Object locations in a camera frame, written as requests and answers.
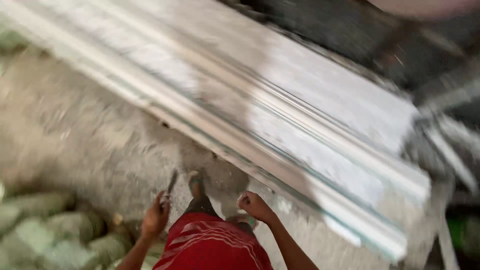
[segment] concrete floor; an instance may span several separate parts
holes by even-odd
[[[233,165],[127,104],[53,57],[29,48],[0,78],[0,178],[38,188],[69,189],[127,223],[142,219],[154,195],[180,171],[170,226],[191,195],[189,170],[205,168],[207,193],[225,217],[238,195],[259,193],[320,269],[387,269],[388,262],[356,248],[326,225]],[[286,266],[270,231],[256,229],[274,269]]]

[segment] small tool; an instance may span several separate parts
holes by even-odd
[[[178,171],[174,170],[172,177],[170,178],[170,183],[168,184],[167,191],[163,194],[163,197],[160,200],[160,204],[165,203],[165,201],[170,199],[170,194],[172,193],[173,186],[177,183]]]

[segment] fist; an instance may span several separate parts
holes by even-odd
[[[267,225],[277,218],[273,210],[256,193],[245,191],[237,200],[237,207]]]
[[[152,206],[145,214],[144,221],[142,222],[142,236],[148,238],[158,237],[168,221],[168,214],[170,213],[170,201],[166,200],[160,203],[165,191],[160,191],[155,197]]]

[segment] red shirt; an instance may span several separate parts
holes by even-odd
[[[153,270],[272,270],[258,240],[223,219],[204,213],[181,216],[168,231],[167,244]]]

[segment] foot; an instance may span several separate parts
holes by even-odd
[[[244,222],[252,228],[252,231],[258,226],[258,220],[248,214],[238,214],[227,218],[227,221],[230,223],[241,223]]]
[[[188,186],[194,198],[201,198],[205,196],[204,180],[198,171],[191,171],[188,173]]]

